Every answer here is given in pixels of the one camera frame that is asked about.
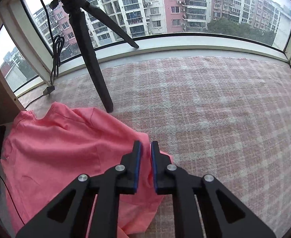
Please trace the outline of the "pink t-shirt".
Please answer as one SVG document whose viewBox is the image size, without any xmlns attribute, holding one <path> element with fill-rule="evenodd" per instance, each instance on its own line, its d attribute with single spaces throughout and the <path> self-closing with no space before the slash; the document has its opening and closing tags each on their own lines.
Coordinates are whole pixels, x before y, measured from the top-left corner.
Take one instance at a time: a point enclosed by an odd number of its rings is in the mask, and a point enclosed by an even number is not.
<svg viewBox="0 0 291 238">
<path fill-rule="evenodd" d="M 80 174 L 97 176 L 118 165 L 142 144 L 137 193 L 122 195 L 119 237 L 145 232 L 163 200 L 154 190 L 149 136 L 95 107 L 69 108 L 55 102 L 39 119 L 22 111 L 3 144 L 1 165 L 14 231 L 31 220 Z"/>
</svg>

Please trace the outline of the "pink plaid table cloth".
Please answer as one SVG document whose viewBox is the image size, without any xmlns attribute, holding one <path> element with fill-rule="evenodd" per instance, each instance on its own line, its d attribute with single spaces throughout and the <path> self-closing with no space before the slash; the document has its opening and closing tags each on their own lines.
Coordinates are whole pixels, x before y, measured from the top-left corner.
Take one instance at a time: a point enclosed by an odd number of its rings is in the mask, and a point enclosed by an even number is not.
<svg viewBox="0 0 291 238">
<path fill-rule="evenodd" d="M 103 69 L 113 116 L 193 175 L 212 174 L 283 237 L 291 228 L 291 67 L 189 57 Z"/>
</svg>

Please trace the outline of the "black tripod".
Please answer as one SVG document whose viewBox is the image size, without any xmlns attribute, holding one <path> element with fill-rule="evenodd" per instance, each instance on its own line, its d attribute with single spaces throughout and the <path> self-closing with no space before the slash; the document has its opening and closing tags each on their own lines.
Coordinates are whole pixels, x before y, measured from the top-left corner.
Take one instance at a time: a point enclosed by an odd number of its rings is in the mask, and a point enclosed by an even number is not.
<svg viewBox="0 0 291 238">
<path fill-rule="evenodd" d="M 108 113 L 113 112 L 113 101 L 109 94 L 108 88 L 104 81 L 93 44 L 89 37 L 88 27 L 86 24 L 85 12 L 88 12 L 101 23 L 109 27 L 125 42 L 133 48 L 139 48 L 139 45 L 122 30 L 103 10 L 98 8 L 87 0 L 57 0 L 61 1 L 64 11 L 69 15 L 69 21 L 73 29 L 75 39 L 81 51 L 81 55 L 85 62 L 96 91 L 101 102 Z"/>
</svg>

